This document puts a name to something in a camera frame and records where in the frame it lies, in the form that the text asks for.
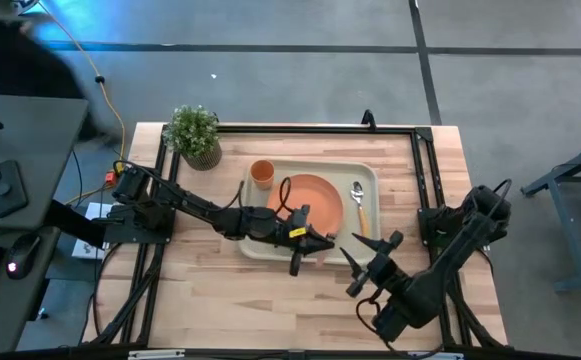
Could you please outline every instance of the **orange cup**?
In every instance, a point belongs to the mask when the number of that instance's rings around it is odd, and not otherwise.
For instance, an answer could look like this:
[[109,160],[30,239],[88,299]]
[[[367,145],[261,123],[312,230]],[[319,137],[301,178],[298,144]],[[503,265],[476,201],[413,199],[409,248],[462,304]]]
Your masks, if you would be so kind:
[[270,189],[274,182],[274,165],[268,160],[255,161],[250,166],[250,176],[259,189]]

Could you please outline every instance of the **potted plant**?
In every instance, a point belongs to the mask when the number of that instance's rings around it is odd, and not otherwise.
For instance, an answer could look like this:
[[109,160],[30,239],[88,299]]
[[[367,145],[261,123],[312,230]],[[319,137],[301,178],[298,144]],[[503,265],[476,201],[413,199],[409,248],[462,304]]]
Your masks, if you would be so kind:
[[221,160],[221,146],[217,135],[217,114],[201,105],[174,109],[172,122],[164,131],[168,146],[186,160],[195,170],[210,170]]

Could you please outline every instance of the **orange plate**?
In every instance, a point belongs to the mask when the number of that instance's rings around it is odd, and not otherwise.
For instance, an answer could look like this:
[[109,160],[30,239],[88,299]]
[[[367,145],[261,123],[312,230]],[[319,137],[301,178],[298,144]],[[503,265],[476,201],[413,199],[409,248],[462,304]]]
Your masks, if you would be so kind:
[[[294,175],[290,177],[290,182],[290,195],[286,206],[291,209],[300,209],[301,205],[310,205],[308,224],[321,235],[336,235],[343,221],[343,201],[337,189],[328,180],[316,175]],[[280,182],[275,184],[268,197],[270,209],[276,210],[281,204],[279,186],[281,186]],[[279,212],[279,217],[282,219],[287,219],[289,215],[286,209],[281,209]]]

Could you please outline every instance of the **plant pot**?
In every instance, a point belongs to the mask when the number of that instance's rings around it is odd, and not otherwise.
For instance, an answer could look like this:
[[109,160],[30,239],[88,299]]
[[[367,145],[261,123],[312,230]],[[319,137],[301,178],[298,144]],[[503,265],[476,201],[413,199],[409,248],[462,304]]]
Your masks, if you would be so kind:
[[221,151],[221,145],[219,145],[219,142],[217,141],[212,150],[206,152],[205,154],[195,157],[190,157],[186,154],[181,154],[181,156],[186,160],[191,168],[199,171],[205,171],[217,166],[221,160],[222,154],[223,152]]

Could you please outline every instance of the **green plant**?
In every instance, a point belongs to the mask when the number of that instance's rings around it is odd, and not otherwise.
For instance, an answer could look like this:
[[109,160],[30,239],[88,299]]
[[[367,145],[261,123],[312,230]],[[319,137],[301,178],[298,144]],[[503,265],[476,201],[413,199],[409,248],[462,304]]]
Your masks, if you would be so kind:
[[216,114],[201,105],[197,108],[183,105],[174,109],[172,122],[164,131],[164,139],[177,152],[197,157],[211,151],[219,140],[218,121]]

